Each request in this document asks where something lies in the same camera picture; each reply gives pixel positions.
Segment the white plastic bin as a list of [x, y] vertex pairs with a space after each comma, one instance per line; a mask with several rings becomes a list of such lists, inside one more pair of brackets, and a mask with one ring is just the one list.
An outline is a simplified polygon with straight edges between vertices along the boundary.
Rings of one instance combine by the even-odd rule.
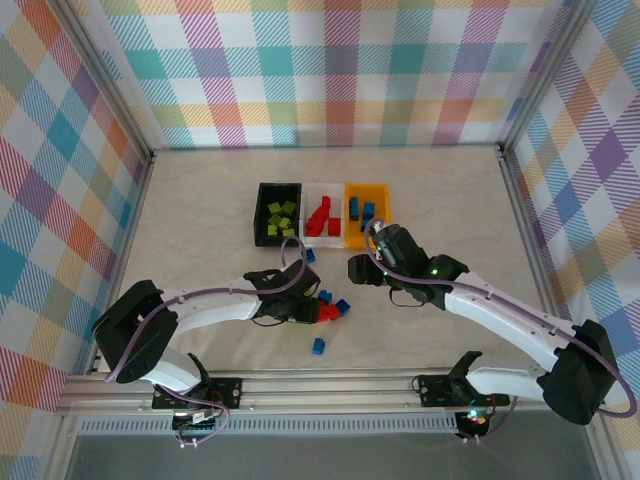
[[[344, 220], [345, 220], [345, 185], [341, 183], [303, 183], [301, 187], [301, 204], [299, 228], [303, 242], [311, 248], [344, 248]], [[338, 217], [342, 221], [341, 235], [331, 237], [327, 233], [327, 222], [318, 237], [308, 237], [305, 235], [305, 224], [309, 222], [313, 212], [321, 206], [323, 196], [331, 197], [330, 217]]]

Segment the orange plastic bin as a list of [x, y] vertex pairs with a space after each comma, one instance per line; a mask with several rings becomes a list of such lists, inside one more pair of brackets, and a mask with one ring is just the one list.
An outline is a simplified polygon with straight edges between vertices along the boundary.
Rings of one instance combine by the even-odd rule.
[[[357, 197], [359, 201], [360, 219], [356, 222], [350, 221], [348, 215], [348, 202], [352, 196]], [[389, 188], [386, 184], [346, 183], [344, 199], [344, 245], [347, 249], [363, 249], [365, 246], [364, 233], [360, 232], [363, 205], [365, 202], [373, 202], [375, 204], [374, 217], [390, 222], [392, 217]]]

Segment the black plastic bin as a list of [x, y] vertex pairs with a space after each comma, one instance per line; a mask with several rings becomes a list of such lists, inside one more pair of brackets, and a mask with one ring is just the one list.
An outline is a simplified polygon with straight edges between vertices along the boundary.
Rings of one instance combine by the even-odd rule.
[[273, 202], [279, 202], [280, 205], [285, 201], [291, 201], [296, 204], [296, 210], [293, 215], [285, 216], [281, 212], [277, 213], [281, 217], [287, 217], [291, 219], [291, 226], [289, 229], [294, 229], [295, 234], [300, 234], [299, 218], [300, 218], [300, 204], [301, 204], [301, 183], [260, 183], [258, 187], [258, 194], [256, 199], [256, 207], [253, 220], [253, 234], [254, 244], [256, 247], [279, 247], [283, 240], [283, 229], [280, 229], [278, 225], [277, 236], [267, 235], [267, 226], [269, 218], [273, 215], [268, 205]]

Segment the controller circuit board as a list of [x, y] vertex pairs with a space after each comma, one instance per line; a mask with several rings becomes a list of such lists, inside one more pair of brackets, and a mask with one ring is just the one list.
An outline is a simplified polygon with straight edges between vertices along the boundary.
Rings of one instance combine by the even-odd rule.
[[471, 409], [456, 412], [457, 435], [461, 438], [482, 437], [488, 434], [493, 414], [486, 410]]
[[214, 407], [205, 407], [191, 411], [178, 411], [173, 415], [171, 429], [178, 433], [204, 431], [210, 432], [216, 426], [216, 420], [223, 411]]

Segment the long aluminium base rail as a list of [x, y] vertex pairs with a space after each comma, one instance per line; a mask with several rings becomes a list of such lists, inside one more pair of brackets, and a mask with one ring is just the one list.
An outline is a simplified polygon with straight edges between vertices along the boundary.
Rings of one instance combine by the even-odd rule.
[[[425, 369], [328, 369], [220, 371], [215, 378], [240, 378], [234, 414], [419, 413], [419, 381]], [[58, 415], [161, 415], [152, 409], [154, 389], [144, 380], [107, 383], [106, 374], [70, 377]]]

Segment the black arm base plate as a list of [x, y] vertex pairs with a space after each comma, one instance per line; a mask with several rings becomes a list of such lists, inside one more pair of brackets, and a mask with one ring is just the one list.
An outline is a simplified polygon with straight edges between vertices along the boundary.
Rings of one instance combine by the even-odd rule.
[[417, 375], [411, 388], [420, 397], [422, 407], [506, 407], [511, 399], [504, 394], [480, 394], [464, 382], [448, 375]]
[[189, 390], [174, 395], [155, 386], [151, 407], [154, 410], [195, 410], [210, 407], [211, 403], [238, 409], [242, 396], [242, 379], [238, 377], [211, 378]]

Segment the aluminium side rail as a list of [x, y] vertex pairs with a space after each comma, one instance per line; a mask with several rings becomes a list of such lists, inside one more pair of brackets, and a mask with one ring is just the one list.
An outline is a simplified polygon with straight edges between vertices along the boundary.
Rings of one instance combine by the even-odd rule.
[[514, 162], [509, 153], [505, 151], [504, 145], [501, 143], [495, 145], [495, 154], [500, 173], [506, 187], [509, 202], [515, 216], [516, 225], [518, 227], [519, 235], [528, 261], [529, 270], [536, 288], [537, 297], [541, 304], [541, 309], [543, 313], [548, 316], [548, 322], [551, 322], [551, 317], [554, 317], [560, 321], [564, 328], [568, 328], [571, 334], [574, 334], [575, 329], [573, 328], [573, 322], [571, 320], [563, 319], [560, 316], [557, 302], [555, 301], [554, 294], [552, 292], [552, 286], [545, 271], [545, 265], [537, 242], [537, 237], [527, 214], [525, 199], [516, 179]]
[[[153, 155], [150, 162], [144, 167], [143, 175], [141, 177], [141, 184], [139, 194], [136, 199], [134, 208], [131, 211], [130, 222], [126, 230], [126, 236], [122, 245], [122, 251], [119, 259], [116, 262], [114, 270], [114, 278], [109, 289], [109, 296], [106, 302], [106, 308], [112, 306], [112, 304], [119, 298], [119, 292], [124, 280], [127, 264], [131, 255], [133, 242], [135, 239], [136, 231], [139, 225], [140, 217], [146, 200], [149, 185], [152, 179], [154, 167], [156, 164], [157, 156]], [[91, 334], [91, 344], [87, 361], [82, 370], [83, 375], [91, 375], [97, 371], [95, 367], [96, 360], [101, 356], [99, 353], [99, 347], [93, 334], [93, 327], [89, 328]]]

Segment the aluminium frame post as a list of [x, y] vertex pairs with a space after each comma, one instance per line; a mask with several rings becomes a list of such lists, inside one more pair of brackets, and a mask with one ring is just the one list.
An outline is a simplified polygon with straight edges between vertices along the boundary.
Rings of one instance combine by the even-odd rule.
[[550, 44], [547, 53], [540, 62], [540, 68], [533, 78], [527, 95], [516, 111], [504, 140], [498, 143], [500, 152], [504, 156], [515, 149], [516, 144], [526, 132], [535, 111], [563, 66], [572, 46], [597, 3], [598, 0], [571, 0], [563, 22], [556, 29], [557, 34], [554, 41]]
[[116, 85], [103, 57], [85, 28], [71, 0], [45, 0], [92, 76], [98, 89], [104, 95], [125, 134], [132, 141], [134, 149], [146, 164], [154, 162], [154, 150], [146, 140], [138, 122]]

